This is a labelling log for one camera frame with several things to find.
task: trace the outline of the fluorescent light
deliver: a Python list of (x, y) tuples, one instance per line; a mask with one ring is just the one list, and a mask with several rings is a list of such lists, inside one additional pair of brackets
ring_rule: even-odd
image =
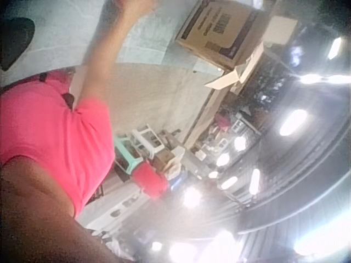
[(329, 77), (327, 81), (332, 84), (349, 84), (351, 83), (351, 76), (335, 75)]
[(295, 132), (306, 120), (307, 112), (305, 110), (295, 110), (286, 119), (280, 128), (281, 136), (289, 136)]
[(261, 175), (261, 172), (258, 169), (254, 169), (252, 172), (252, 177), (251, 177), (251, 183), (250, 183), (250, 194), (256, 195), (258, 192), (258, 186), (259, 186), (259, 177)]
[(225, 166), (229, 163), (230, 157), (228, 153), (224, 153), (217, 159), (217, 166)]
[(197, 263), (233, 263), (239, 258), (240, 251), (233, 235), (223, 231), (204, 249)]
[(193, 208), (199, 204), (200, 200), (201, 193), (197, 189), (191, 187), (185, 191), (183, 204), (186, 207)]
[(320, 82), (321, 79), (322, 77), (317, 74), (308, 74), (300, 77), (300, 81), (303, 84), (314, 84), (314, 83)]
[(162, 243), (160, 243), (160, 242), (153, 242), (152, 243), (152, 247), (151, 247), (151, 249), (153, 250), (153, 251), (160, 251), (161, 249), (162, 249)]
[(350, 226), (351, 211), (302, 237), (294, 250), (303, 256), (322, 258), (331, 255), (351, 242)]
[(246, 149), (246, 139), (244, 137), (236, 137), (234, 140), (235, 149), (240, 152)]
[(222, 185), (220, 187), (223, 190), (227, 190), (230, 186), (232, 186), (236, 182), (237, 182), (237, 177), (233, 176), (233, 177), (229, 178), (227, 181), (225, 181), (224, 183), (222, 183)]
[(218, 172), (217, 171), (212, 171), (208, 174), (208, 177), (211, 179), (215, 179), (218, 177)]
[(171, 246), (169, 256), (174, 263), (193, 263), (196, 248), (191, 244), (176, 243)]
[(333, 59), (338, 55), (340, 46), (341, 46), (341, 37), (336, 38), (333, 41), (333, 45), (331, 46), (331, 49), (330, 49), (329, 54), (328, 54), (329, 59)]

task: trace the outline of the pink shirt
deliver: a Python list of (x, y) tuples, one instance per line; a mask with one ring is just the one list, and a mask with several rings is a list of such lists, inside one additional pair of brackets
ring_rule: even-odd
[(49, 79), (16, 86), (1, 96), (0, 163), (36, 161), (71, 198), (77, 216), (111, 168), (114, 145), (109, 108), (89, 98), (73, 112), (68, 85)]

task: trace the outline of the black object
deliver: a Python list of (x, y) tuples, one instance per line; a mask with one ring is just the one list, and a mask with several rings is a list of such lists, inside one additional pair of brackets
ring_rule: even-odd
[(1, 24), (0, 32), (0, 66), (3, 71), (7, 71), (31, 43), (35, 25), (28, 18), (13, 18)]

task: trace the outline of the white chair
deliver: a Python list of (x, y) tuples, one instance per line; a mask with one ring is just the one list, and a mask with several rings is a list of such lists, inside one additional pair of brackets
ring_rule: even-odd
[(155, 154), (165, 148), (161, 139), (148, 124), (141, 129), (132, 130), (132, 141), (140, 152), (147, 150), (150, 159), (154, 159)]

